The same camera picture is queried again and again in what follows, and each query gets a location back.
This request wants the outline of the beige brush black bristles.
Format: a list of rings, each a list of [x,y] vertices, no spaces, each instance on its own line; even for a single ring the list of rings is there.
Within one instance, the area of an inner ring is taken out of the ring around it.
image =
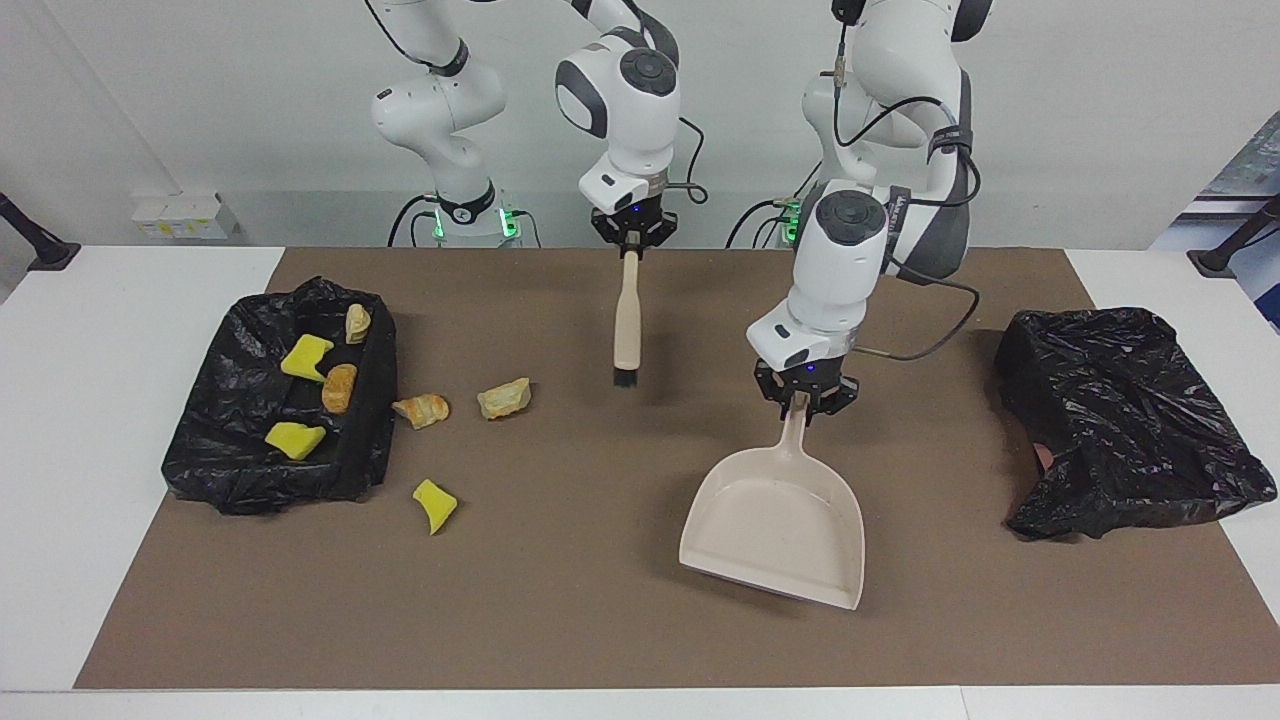
[[[643,356],[643,319],[639,296],[640,256],[634,249],[623,252],[620,296],[614,310],[613,382],[630,388],[637,382]]]

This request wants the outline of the beige plastic dustpan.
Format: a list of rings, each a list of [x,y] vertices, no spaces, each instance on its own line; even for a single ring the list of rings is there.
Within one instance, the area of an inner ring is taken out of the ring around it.
[[[678,543],[692,570],[854,611],[865,579],[865,525],[850,484],[804,448],[797,393],[780,441],[721,459],[698,488]]]

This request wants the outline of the pale bread chunk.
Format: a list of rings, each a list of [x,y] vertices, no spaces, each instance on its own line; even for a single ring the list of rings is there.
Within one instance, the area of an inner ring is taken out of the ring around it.
[[[493,421],[525,410],[532,400],[532,383],[520,377],[500,386],[484,389],[476,396],[481,416]]]

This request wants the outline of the striped croissant bread piece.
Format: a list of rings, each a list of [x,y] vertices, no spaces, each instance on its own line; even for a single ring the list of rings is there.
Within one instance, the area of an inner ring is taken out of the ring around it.
[[[444,421],[451,415],[451,406],[447,398],[435,393],[424,393],[397,400],[392,404],[392,409],[413,430],[421,430]]]

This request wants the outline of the brown fried nugget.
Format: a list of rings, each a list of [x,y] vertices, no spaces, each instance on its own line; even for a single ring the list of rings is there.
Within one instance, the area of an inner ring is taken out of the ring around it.
[[[352,363],[342,363],[332,366],[323,382],[323,407],[334,415],[347,414],[355,395],[357,378],[358,368]]]

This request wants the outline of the notched yellow sponge piece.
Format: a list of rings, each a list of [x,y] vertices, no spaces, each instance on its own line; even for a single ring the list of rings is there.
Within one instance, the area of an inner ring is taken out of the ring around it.
[[[334,347],[333,341],[310,333],[302,334],[280,360],[279,368],[287,375],[323,384],[326,375],[317,366]]]

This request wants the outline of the black bag-lined trash bin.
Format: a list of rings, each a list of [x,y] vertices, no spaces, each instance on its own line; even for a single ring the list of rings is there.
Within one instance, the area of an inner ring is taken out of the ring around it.
[[[367,338],[356,346],[344,337],[351,304],[372,315]],[[279,368],[306,333],[335,343],[317,366],[321,373],[342,363],[358,368],[344,415],[323,407],[321,383]],[[396,322],[380,296],[315,277],[289,292],[241,299],[207,347],[163,459],[163,477],[174,496],[232,515],[357,500],[387,474],[397,384]],[[264,442],[278,421],[324,427],[326,437],[307,459],[292,461]]]
[[[1217,521],[1280,498],[1219,396],[1146,307],[1023,310],[1001,404],[1047,452],[1006,528],[1027,541]]]

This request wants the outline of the brown table mat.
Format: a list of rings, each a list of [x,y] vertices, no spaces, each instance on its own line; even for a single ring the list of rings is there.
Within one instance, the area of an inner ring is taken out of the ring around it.
[[[790,268],[649,254],[643,369],[621,389],[609,251],[287,251],[270,291],[321,275],[383,296],[401,392],[444,395],[452,415],[398,425],[360,503],[232,518],[165,498],[76,687],[1280,683],[1280,626],[1221,527],[1023,542],[1004,525],[1036,460],[995,352],[1014,313],[1089,305],[1060,251],[972,250],[969,329],[919,363],[849,360],[859,400],[808,430],[861,505],[856,611],[684,568],[705,473],[778,438],[744,332]],[[485,420],[477,393],[520,377],[531,404]],[[435,536],[424,479],[460,501]]]

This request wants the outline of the black stand foot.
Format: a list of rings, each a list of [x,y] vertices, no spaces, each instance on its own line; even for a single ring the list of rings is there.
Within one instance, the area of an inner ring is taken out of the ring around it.
[[[1280,192],[1267,197],[1238,228],[1212,249],[1192,249],[1185,255],[1204,278],[1235,279],[1230,261],[1243,249],[1256,245],[1280,231]]]
[[[27,217],[5,193],[0,192],[0,218],[3,218],[35,251],[29,272],[59,272],[65,269],[82,245],[68,242]]]

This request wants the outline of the white wall socket box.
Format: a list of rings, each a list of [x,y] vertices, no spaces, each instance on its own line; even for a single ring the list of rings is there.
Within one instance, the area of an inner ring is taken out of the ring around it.
[[[148,240],[230,240],[241,223],[219,193],[136,199],[131,219]]]

